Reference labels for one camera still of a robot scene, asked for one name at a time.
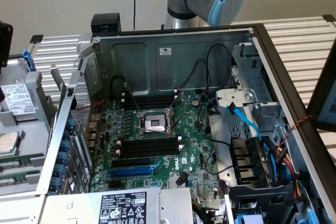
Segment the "blue pcie slot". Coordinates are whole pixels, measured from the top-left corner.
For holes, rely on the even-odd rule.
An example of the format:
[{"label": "blue pcie slot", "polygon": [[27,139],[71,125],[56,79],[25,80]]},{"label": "blue pcie slot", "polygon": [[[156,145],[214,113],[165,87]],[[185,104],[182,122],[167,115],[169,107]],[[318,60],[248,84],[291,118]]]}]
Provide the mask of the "blue pcie slot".
[{"label": "blue pcie slot", "polygon": [[111,178],[117,177],[131,177],[131,176],[144,176],[153,175],[153,167],[135,167],[130,169],[120,169],[110,171]]}]

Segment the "light blue robot arm cap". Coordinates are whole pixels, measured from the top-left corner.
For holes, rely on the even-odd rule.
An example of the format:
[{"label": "light blue robot arm cap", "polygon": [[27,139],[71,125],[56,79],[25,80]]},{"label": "light blue robot arm cap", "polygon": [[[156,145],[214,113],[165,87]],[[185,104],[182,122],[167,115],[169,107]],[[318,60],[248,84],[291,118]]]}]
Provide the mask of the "light blue robot arm cap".
[{"label": "light blue robot arm cap", "polygon": [[208,16],[210,26],[229,25],[236,18],[243,0],[216,0]]}]

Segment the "black pcie slot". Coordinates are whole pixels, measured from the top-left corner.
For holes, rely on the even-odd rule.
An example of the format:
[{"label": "black pcie slot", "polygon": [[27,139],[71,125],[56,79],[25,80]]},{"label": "black pcie slot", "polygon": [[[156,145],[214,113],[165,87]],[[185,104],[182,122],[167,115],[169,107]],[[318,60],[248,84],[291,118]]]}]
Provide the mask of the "black pcie slot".
[{"label": "black pcie slot", "polygon": [[153,157],[179,154],[178,141],[176,137],[124,141],[120,150],[121,158]]},{"label": "black pcie slot", "polygon": [[[174,101],[174,96],[169,95],[152,95],[144,97],[135,97],[136,103],[139,106],[140,110],[148,109],[161,109],[168,108]],[[128,97],[125,110],[136,110],[137,106],[135,105],[132,97]]]},{"label": "black pcie slot", "polygon": [[119,167],[134,167],[134,166],[150,166],[150,158],[135,158],[135,159],[118,159],[111,162],[112,168]]}]

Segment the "green circuit board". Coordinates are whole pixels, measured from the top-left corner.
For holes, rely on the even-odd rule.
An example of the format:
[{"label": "green circuit board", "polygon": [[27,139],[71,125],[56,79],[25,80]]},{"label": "green circuit board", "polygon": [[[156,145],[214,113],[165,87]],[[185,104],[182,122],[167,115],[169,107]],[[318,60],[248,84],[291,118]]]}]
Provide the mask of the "green circuit board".
[{"label": "green circuit board", "polygon": [[[200,99],[199,94],[194,92],[185,93],[186,113],[177,124],[176,132],[182,134],[182,144],[184,145],[179,155],[152,157],[151,164],[159,166],[154,170],[152,176],[134,176],[118,178],[122,182],[122,187],[118,189],[134,189],[144,187],[161,187],[162,189],[170,188],[175,183],[175,178],[179,177],[182,172],[188,173],[189,188],[194,200],[201,202],[205,207],[218,208],[219,197],[214,198],[214,188],[218,188],[216,175],[208,174],[204,165],[200,161],[200,153],[203,154],[203,160],[206,161],[213,151],[213,143],[204,138],[195,127],[197,121],[198,108],[191,104],[193,98]],[[105,135],[109,132],[108,141],[104,142],[103,149],[100,143],[96,143],[92,153],[93,158],[93,176],[91,182],[91,192],[107,191],[109,188],[109,172],[113,169],[111,161],[118,159],[115,153],[118,135],[123,131],[129,132],[129,139],[134,139],[138,132],[135,126],[139,119],[136,117],[137,111],[124,111],[120,108],[118,102],[107,101],[100,109],[102,115],[101,132]],[[174,118],[183,113],[183,104],[178,102],[174,108]],[[202,109],[200,121],[203,123],[203,130],[206,125],[206,110]],[[210,159],[208,168],[214,172],[217,171],[217,165]]]}]

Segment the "computer monitor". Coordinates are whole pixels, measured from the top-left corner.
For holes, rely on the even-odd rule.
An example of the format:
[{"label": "computer monitor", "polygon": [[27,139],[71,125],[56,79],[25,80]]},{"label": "computer monitor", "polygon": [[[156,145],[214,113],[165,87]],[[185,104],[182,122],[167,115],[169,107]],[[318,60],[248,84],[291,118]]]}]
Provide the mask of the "computer monitor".
[{"label": "computer monitor", "polygon": [[307,107],[316,128],[336,132],[336,39]]}]

